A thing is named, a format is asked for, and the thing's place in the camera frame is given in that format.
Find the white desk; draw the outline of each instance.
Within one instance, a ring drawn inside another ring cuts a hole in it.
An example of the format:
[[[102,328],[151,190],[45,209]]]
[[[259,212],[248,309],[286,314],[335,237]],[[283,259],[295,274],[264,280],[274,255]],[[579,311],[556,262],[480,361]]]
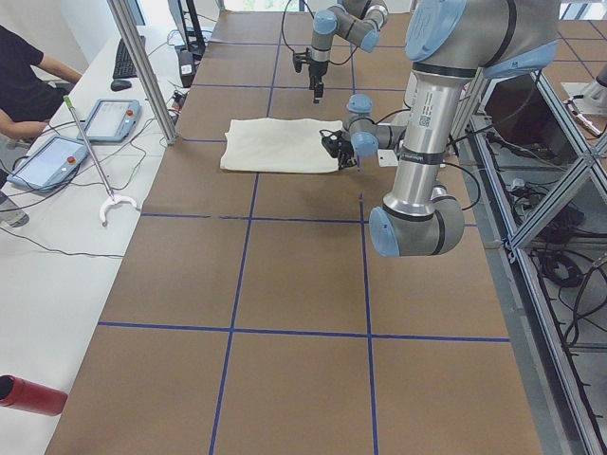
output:
[[[143,27],[141,33],[146,36],[146,50],[150,53],[165,43],[168,30]],[[133,87],[128,90],[110,91],[118,40],[117,36],[104,47],[70,98],[82,118],[100,98],[139,100],[142,113],[136,131],[127,138],[129,140],[141,130],[145,120],[154,115],[138,79],[131,80]],[[175,52],[164,45],[150,56],[150,61],[162,95],[168,100],[175,89],[173,84],[179,84]],[[62,106],[51,125],[71,120],[66,107]],[[71,126],[61,129],[61,133],[75,137],[78,132]],[[31,150],[48,137],[45,135],[36,141]],[[145,129],[135,144],[147,155],[130,185],[117,193],[134,197],[141,206],[164,153],[165,142],[156,121]],[[129,145],[109,156],[118,148],[95,148],[100,159],[107,158],[101,165],[114,188],[126,184],[143,155]],[[11,231],[64,251],[124,254],[139,212],[128,204],[116,206],[107,213],[108,226],[102,227],[99,209],[107,194],[90,158],[84,161],[80,174],[73,181],[77,184],[98,182],[99,185],[68,186],[41,204],[25,209],[29,223]],[[5,185],[3,191],[9,195],[22,192],[11,184]],[[35,194],[12,198],[21,207],[44,199]],[[118,272],[120,259],[48,253],[3,231],[0,231],[0,251],[0,374],[13,374],[69,392]],[[59,417],[0,408],[0,453],[44,453],[58,421]]]

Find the table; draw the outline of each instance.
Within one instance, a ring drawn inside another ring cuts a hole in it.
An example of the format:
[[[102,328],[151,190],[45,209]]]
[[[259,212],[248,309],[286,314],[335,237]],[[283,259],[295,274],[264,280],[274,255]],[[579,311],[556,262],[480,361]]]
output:
[[[142,27],[148,52],[166,43],[167,30]],[[109,85],[119,37],[111,39],[83,74],[71,92],[79,115],[85,118],[100,98],[136,99],[142,113],[133,135],[153,117],[138,79],[133,87],[112,92]],[[179,84],[175,52],[162,45],[150,56],[158,82],[167,100]],[[72,118],[62,106],[51,125]],[[59,128],[62,135],[75,137],[75,126]],[[32,151],[48,137],[36,141]],[[140,162],[132,181],[120,193],[144,201],[164,154],[165,144],[155,121],[151,121],[134,145],[98,146],[96,152],[113,187],[126,185]],[[11,232],[41,244],[69,252],[123,255],[138,222],[139,212],[129,205],[108,211],[108,226],[102,227],[99,208],[107,194],[88,158],[70,185],[48,200],[25,209],[29,223]],[[7,194],[20,193],[7,184]],[[12,196],[20,206],[36,204],[44,197],[33,194]],[[0,232],[0,276],[2,276],[3,317],[0,321],[2,373],[24,377],[49,387],[69,391],[82,362],[88,341],[96,327],[120,259],[73,256],[44,252],[38,246]],[[43,453],[59,417],[0,409],[0,452],[14,455]]]
[[[385,259],[368,214],[394,169],[219,169],[233,118],[400,108],[409,18],[314,105],[280,13],[220,14],[48,455],[542,453],[472,213],[452,252]],[[308,15],[285,23],[309,43]]]

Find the red bottle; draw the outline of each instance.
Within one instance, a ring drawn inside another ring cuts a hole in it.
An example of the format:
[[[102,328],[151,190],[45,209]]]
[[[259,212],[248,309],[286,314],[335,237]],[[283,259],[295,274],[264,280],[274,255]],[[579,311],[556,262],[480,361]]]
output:
[[[0,406],[57,415],[64,410],[67,393],[11,375],[0,376]]]

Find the black shirt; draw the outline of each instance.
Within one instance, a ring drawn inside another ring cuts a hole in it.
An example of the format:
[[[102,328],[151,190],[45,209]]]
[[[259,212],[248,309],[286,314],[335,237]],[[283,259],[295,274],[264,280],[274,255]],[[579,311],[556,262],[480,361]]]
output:
[[[33,69],[44,54],[0,26],[0,109],[12,121],[44,121],[61,106],[65,90],[42,82]]]

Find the folded towel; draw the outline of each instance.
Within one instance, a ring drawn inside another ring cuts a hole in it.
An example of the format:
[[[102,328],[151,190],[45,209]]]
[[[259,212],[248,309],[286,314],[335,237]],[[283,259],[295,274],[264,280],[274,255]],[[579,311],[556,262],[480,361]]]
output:
[[[261,173],[331,173],[338,169],[321,145],[320,130],[337,131],[341,121],[312,118],[232,120],[221,169]]]

